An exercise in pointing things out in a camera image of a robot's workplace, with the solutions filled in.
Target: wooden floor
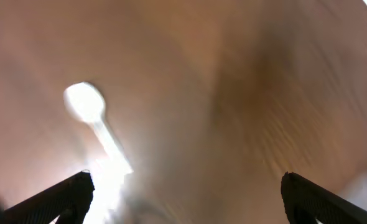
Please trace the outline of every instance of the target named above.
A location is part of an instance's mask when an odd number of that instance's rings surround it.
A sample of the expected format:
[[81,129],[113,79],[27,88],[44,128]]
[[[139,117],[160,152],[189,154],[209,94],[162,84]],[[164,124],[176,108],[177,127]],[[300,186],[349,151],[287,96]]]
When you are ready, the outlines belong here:
[[287,223],[280,179],[334,192],[367,170],[362,0],[0,1],[0,195],[101,158],[63,91],[92,82],[176,223]]

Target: brown wooden surface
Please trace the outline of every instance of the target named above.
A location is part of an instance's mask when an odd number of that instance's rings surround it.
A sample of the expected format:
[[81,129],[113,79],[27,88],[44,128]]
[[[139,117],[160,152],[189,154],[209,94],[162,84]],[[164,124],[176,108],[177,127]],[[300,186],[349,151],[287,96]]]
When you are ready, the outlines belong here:
[[80,81],[106,98],[129,184],[177,223],[287,223],[285,171],[339,192],[367,170],[361,0],[0,1],[9,205],[104,156],[63,105]]

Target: brown surface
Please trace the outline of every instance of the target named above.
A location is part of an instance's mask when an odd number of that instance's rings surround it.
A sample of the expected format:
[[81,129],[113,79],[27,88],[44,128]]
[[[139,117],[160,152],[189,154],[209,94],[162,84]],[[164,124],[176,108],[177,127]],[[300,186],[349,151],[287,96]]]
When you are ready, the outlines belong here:
[[287,223],[285,171],[338,192],[367,169],[361,0],[0,1],[8,204],[103,156],[63,106],[83,80],[179,223]]

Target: black object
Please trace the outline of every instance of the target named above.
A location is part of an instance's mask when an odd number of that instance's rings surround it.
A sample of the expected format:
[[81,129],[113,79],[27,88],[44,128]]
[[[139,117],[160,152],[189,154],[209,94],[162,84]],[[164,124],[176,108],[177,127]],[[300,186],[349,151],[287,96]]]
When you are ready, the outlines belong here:
[[284,174],[281,193],[290,224],[367,224],[367,211],[298,174]]
[[0,223],[82,224],[93,198],[91,175],[79,172],[43,192],[5,210]]

